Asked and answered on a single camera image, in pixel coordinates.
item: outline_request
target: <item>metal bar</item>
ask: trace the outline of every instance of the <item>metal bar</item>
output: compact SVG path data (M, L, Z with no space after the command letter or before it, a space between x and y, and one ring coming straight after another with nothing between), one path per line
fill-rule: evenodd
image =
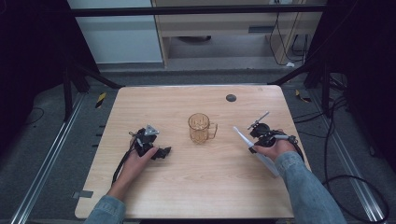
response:
M340 9L344 5L241 5L241 6L199 6L199 7L122 7L122 8L80 8L71 10L47 10L46 14L66 14L74 17L147 16L176 14L226 14L226 13L268 13L268 12L322 12Z
M82 65L79 64L79 63L75 63L74 66L75 66L79 71L85 73L87 76L90 76L90 77L95 78L96 80L98 80L98 81L104 83L105 85L107 85L108 87L110 87L110 88L112 88L112 89L120 89L120 88L124 87L124 86L121 86L121 85L119 85L119 84L117 84L117 83L115 83L115 82L112 82L112 81L108 80L107 78L104 78L104 77L100 76L100 74L97 74L97 73L91 71L90 69L88 69L88 68L82 66Z
M315 103L318 110L321 110L319 96L314 91L309 91L311 94L313 102ZM322 120L327 128L330 128L330 122L325 116L321 116ZM333 131L332 134L332 142L334 143L335 150L338 154L338 157L341 160L341 163L344 166L344 169L349 175L354 175L362 178L361 172L359 168L356 166L355 162L351 159L349 153L347 152L347 148L343 143L342 138L338 134L337 130ZM361 205L363 206L367 217L371 221L378 221L384 218L384 214L381 211L378 203L375 200L373 193L370 188L365 184L358 180L351 180L351 184L361 200Z
M35 180L33 181L31 187L23 198L20 206L15 212L14 216L11 219L12 224L23 224L26 222L27 218L30 215L30 212L35 205L35 201L38 198L41 190L44 187L44 184L47 181L48 176L50 175L50 171L52 169L53 164L58 158L59 152L64 145L64 141L67 135L70 132L71 127L73 126L74 121L76 120L78 111L81 108L81 103L84 99L85 94L79 93L74 105L74 111L70 116L70 119L65 121L61 127L61 130L58 132L54 142L52 143L51 148L49 149L49 153L47 154L46 159L44 159L43 164L40 167L37 175L35 176Z
M316 60L316 59L308 60L308 61L306 61L305 64L294 69L293 71L291 71L287 75L281 77L280 79L273 81L273 82L269 82L268 85L281 86L284 83L286 83L287 81L291 80L292 78L299 76L301 73L309 72L310 70L312 70L312 68L314 68L317 65L317 63L318 63L318 60Z

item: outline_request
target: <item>black device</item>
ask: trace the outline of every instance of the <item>black device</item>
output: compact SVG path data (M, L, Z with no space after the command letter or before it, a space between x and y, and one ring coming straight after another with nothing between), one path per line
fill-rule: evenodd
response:
M136 150L139 157L144 156L152 147L154 147L153 143L157 138L157 134L159 132L155 130L151 125L148 124L146 128L142 128L136 133L129 132L132 136L131 145L129 146L128 151L122 157L119 166L117 167L116 172L113 175L113 180L111 184L116 182L117 177L119 176L120 169L125 161L128 159L129 155L133 150ZM157 158L165 159L165 157L171 151L171 147L166 148L158 148L158 151L151 157L152 160L156 160Z
M250 136L253 138L258 138L254 145L262 146L262 147L271 147L276 142L276 139L284 139L288 140L296 149L297 153L301 156L304 161L304 155L298 146L297 138L294 135L286 135L281 131L271 130L270 127L265 123L259 123L256 121L250 127L253 127L253 130L250 132ZM249 149L252 153L256 153L256 151L252 148Z
M157 134L159 132L152 128L150 125L147 126L146 129L142 128L137 133L129 133L133 137L133 142L131 147L137 151L139 157L142 157L148 152L152 147L154 147L153 143L157 138ZM165 159L165 157L171 151L170 147L159 148L158 151L151 157L152 160L156 160L157 158Z

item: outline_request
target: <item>person's left hand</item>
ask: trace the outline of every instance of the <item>person's left hand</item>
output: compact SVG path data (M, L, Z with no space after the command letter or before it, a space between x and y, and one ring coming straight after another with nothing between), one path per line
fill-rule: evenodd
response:
M139 157L136 150L133 150L123 164L119 177L116 182L114 182L113 186L111 186L107 195L123 200L125 193L131 186L132 182L140 175L140 173L142 173L147 163L151 157L154 156L157 150L158 148L153 147L142 157Z

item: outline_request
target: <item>glass mug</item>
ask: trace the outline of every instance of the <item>glass mug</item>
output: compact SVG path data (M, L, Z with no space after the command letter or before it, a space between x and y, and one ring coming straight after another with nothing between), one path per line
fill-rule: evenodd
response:
M189 118L190 138L192 142L197 144L204 143L207 139L212 139L218 131L218 124L210 122L205 114L193 114Z

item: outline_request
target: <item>aluminum rail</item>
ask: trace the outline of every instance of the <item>aluminum rail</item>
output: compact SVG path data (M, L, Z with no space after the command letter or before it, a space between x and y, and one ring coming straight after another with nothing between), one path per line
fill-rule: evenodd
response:
M315 102L318 110L320 111L320 100L319 96L315 91L309 91L310 95L313 96L313 102ZM330 128L330 122L322 115L322 120L326 126L326 128ZM334 130L331 136L332 142L334 143L335 150L338 154L338 157L343 164L344 169L349 175L354 175L360 178L363 178L359 168L356 166L355 162L350 157L349 153L347 152L347 148L343 143L341 136L338 134L337 130ZM379 207L377 201L375 200L375 196L371 192L370 188L365 184L358 180L351 180L350 181L356 194L358 195L361 205L363 206L364 211L366 212L367 217L371 221L378 221L384 218L384 214L382 213L381 208Z
M46 159L44 159L40 170L35 176L35 180L33 181L31 187L27 191L26 195L23 198L20 206L17 211L14 213L14 216L11 219L12 224L22 224L25 223L27 218L29 217L35 202L37 201L38 195L43 189L53 165L58 158L59 152L61 151L64 141L69 134L73 123L76 120L78 111L81 109L81 103L84 100L84 93L79 93L74 105L74 111L71 114L69 120L65 121L61 127L61 130L58 132L54 142L52 143L51 148L49 149L49 153L47 154Z

